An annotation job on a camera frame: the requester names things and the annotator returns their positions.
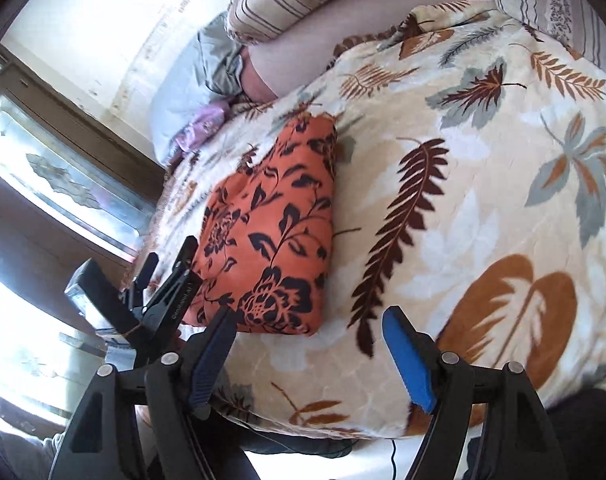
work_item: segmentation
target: blue gripper pad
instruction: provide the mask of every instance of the blue gripper pad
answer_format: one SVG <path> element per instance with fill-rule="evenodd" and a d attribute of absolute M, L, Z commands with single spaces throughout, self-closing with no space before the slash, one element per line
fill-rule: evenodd
<path fill-rule="evenodd" d="M 422 407 L 425 413 L 432 413 L 436 407 L 436 396 L 432 391 L 430 371 L 395 317 L 392 308 L 383 313 L 383 337 L 412 402 Z"/>
<path fill-rule="evenodd" d="M 192 371 L 192 391 L 188 398 L 188 405 L 191 408 L 208 402 L 236 336 L 237 317 L 230 312 L 217 327 Z"/>

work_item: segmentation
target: black cable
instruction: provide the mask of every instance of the black cable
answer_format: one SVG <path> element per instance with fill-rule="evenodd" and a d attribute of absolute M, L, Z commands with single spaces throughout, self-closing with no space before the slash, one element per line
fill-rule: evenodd
<path fill-rule="evenodd" d="M 298 455 L 310 455 L 310 456 L 320 456 L 322 454 L 327 454 L 327 453 L 301 453 L 300 451 L 296 451 L 295 449 L 292 449 L 291 447 L 286 446 L 285 444 L 279 442 L 278 440 L 274 440 L 273 438 L 270 438 L 269 436 L 265 436 L 264 433 L 259 433 L 252 426 L 250 426 L 249 424 L 244 423 L 242 420 L 239 420 L 239 422 L 241 424 L 243 424 L 246 428 L 248 428 L 248 430 L 252 431 L 252 433 L 257 434 L 257 436 L 265 438 L 265 439 L 267 439 L 267 440 L 269 440 L 269 441 L 271 441 L 271 442 L 273 442 L 275 444 L 278 444 L 279 446 L 283 446 L 285 449 L 287 449 L 288 451 L 291 451 L 292 453 L 296 453 Z M 340 448 L 338 451 L 334 451 L 333 454 L 335 454 L 335 453 L 341 453 L 341 452 L 345 451 L 346 449 L 348 449 L 350 447 L 353 447 L 353 446 L 354 446 L 354 444 L 352 443 L 349 446 L 345 446 L 345 447 Z"/>
<path fill-rule="evenodd" d="M 394 455 L 397 454 L 397 443 L 392 439 L 392 480 L 397 480 L 397 463 L 394 462 Z"/>

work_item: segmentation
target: beige blanket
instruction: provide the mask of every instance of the beige blanket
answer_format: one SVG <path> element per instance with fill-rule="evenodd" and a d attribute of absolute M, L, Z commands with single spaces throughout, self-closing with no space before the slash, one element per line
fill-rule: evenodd
<path fill-rule="evenodd" d="M 382 340 L 391 304 L 469 362 L 522 362 L 546 406 L 606 374 L 606 75 L 492 9 L 417 7 L 425 34 L 347 51 L 178 168 L 146 245 L 156 283 L 199 234 L 208 192 L 259 162 L 288 116 L 336 118 L 324 324 L 239 334 L 222 413 L 312 437 L 420 432 Z"/>

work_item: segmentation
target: folded orange fabric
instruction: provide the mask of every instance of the folded orange fabric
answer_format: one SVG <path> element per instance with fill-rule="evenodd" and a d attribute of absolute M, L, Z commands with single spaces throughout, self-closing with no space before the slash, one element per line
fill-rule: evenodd
<path fill-rule="evenodd" d="M 193 270 L 204 280 L 183 318 L 206 326 L 221 306 L 238 330 L 313 334 L 332 243 L 335 119 L 303 112 L 264 160 L 212 192 Z"/>

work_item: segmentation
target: white wall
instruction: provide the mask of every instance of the white wall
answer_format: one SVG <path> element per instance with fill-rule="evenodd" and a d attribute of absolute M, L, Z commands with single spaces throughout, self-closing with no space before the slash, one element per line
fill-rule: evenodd
<path fill-rule="evenodd" d="M 169 0 L 31 0 L 2 40 L 55 90 L 148 156 L 145 134 L 109 111 Z"/>

